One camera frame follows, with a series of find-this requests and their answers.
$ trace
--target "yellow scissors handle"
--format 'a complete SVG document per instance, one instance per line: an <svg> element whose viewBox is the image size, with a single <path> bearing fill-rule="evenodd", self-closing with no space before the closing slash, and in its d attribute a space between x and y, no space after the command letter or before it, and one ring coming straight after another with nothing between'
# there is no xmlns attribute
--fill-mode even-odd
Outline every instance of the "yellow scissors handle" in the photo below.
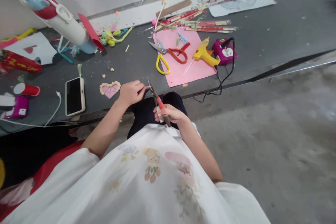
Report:
<svg viewBox="0 0 336 224"><path fill-rule="evenodd" d="M164 63L164 65L167 67L168 71L167 72L163 72L161 71L161 69L159 68L159 61L160 59L162 60L162 62ZM157 56L157 60L156 60L156 69L157 71L160 73L160 74L163 74L163 75L167 75L170 73L170 68L169 68L169 65L168 63L165 61L165 59L162 57L162 54L159 54Z"/></svg>

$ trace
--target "concrete floor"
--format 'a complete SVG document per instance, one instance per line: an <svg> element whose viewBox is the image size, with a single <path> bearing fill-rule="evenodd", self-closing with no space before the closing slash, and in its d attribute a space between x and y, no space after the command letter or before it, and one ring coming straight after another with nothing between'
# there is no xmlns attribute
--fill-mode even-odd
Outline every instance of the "concrete floor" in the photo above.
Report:
<svg viewBox="0 0 336 224"><path fill-rule="evenodd" d="M336 65L184 105L226 181L249 189L271 223L336 223ZM110 149L132 122L124 116Z"/></svg>

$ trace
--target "white shirt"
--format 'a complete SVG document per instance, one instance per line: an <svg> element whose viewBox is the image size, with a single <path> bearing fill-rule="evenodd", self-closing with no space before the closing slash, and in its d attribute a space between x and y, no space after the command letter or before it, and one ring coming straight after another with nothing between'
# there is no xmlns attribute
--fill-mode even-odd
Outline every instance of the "white shirt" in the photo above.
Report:
<svg viewBox="0 0 336 224"><path fill-rule="evenodd" d="M255 197L210 180L174 128L148 124L101 161L79 149L2 223L269 223Z"/></svg>

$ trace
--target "white sleeve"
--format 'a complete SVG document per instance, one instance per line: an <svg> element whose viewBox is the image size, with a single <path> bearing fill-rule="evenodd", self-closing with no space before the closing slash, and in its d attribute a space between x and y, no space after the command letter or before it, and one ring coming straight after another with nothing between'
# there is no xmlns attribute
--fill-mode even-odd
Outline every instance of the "white sleeve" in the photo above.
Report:
<svg viewBox="0 0 336 224"><path fill-rule="evenodd" d="M56 165L40 188L8 215L3 223L30 223L98 162L99 158L86 148L67 156Z"/></svg>
<svg viewBox="0 0 336 224"><path fill-rule="evenodd" d="M226 182L218 182L215 186L240 224L271 224L254 195L245 187Z"/></svg>

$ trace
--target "black pants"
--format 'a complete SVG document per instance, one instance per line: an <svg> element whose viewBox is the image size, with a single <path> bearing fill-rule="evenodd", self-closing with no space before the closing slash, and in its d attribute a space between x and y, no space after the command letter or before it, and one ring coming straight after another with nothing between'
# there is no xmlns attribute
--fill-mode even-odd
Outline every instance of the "black pants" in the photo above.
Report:
<svg viewBox="0 0 336 224"><path fill-rule="evenodd" d="M160 98L164 104L170 104L175 108L177 108L178 110L182 111L186 116L188 116L187 111L183 105L181 96L179 96L177 93L170 92L165 96L160 95ZM138 103L131 105L131 109L132 112L134 113L135 119L131 129L129 130L127 139L133 136L135 133L137 133L139 130L141 130L149 123L161 124L161 125L165 124L165 122L160 123L155 121L153 113L154 108L155 108L155 102L153 97L141 100ZM178 126L175 123L171 123L171 126L174 127L175 129L178 129Z"/></svg>

